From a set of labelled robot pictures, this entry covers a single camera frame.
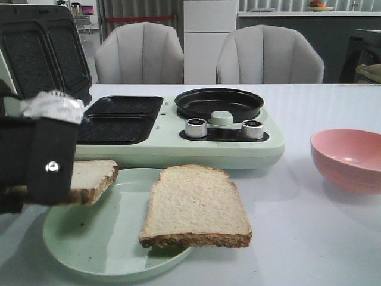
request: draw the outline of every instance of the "white table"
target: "white table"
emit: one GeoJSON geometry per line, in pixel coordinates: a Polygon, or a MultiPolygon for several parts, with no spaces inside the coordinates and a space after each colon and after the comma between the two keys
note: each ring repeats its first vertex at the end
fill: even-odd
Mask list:
{"type": "MultiPolygon", "coordinates": [[[[90,92],[96,100],[111,94],[175,96],[198,87],[94,85],[90,92]]],[[[283,157],[268,170],[228,170],[252,224],[252,243],[196,248],[168,272],[135,284],[380,285],[381,197],[351,194],[324,181],[311,159],[310,137],[326,128],[381,132],[381,86],[228,87],[261,95],[286,137],[283,157]]],[[[0,284],[104,285],[50,256],[42,239],[47,211],[27,206],[22,214],[0,216],[0,284]]]]}

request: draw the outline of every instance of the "metal screw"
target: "metal screw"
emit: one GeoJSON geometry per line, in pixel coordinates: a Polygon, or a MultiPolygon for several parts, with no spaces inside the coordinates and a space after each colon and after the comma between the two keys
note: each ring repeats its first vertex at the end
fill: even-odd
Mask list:
{"type": "Polygon", "coordinates": [[[54,161],[49,162],[45,166],[45,170],[48,173],[50,173],[50,172],[53,172],[53,173],[58,172],[59,169],[60,169],[60,165],[58,165],[57,162],[54,162],[54,161]]]}

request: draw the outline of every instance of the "bread slice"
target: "bread slice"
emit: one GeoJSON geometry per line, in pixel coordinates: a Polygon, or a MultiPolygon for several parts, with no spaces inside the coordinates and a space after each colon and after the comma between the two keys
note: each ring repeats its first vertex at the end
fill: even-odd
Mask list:
{"type": "MultiPolygon", "coordinates": [[[[118,165],[112,160],[76,161],[73,164],[70,191],[59,205],[96,203],[118,176],[118,165]]],[[[33,203],[26,186],[8,188],[4,196],[21,203],[33,203]]]]}
{"type": "Polygon", "coordinates": [[[252,237],[236,185],[220,169],[170,167],[151,191],[143,247],[247,247],[252,237]]]}

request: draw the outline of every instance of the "green plate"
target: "green plate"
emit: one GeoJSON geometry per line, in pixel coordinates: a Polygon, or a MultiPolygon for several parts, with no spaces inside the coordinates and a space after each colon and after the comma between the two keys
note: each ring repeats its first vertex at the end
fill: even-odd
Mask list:
{"type": "Polygon", "coordinates": [[[138,240],[159,169],[127,169],[93,206],[53,207],[43,227],[51,254],[88,278],[148,278],[182,261],[191,248],[143,248],[138,240]]]}

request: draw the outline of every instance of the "black frying pan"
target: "black frying pan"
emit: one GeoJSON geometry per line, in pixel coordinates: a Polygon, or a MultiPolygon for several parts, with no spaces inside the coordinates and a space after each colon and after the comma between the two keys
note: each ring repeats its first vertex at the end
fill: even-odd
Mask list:
{"type": "Polygon", "coordinates": [[[214,111],[229,111],[238,123],[258,116],[264,100],[251,92],[232,88],[202,88],[186,91],[174,99],[179,113],[209,121],[214,111]]]}

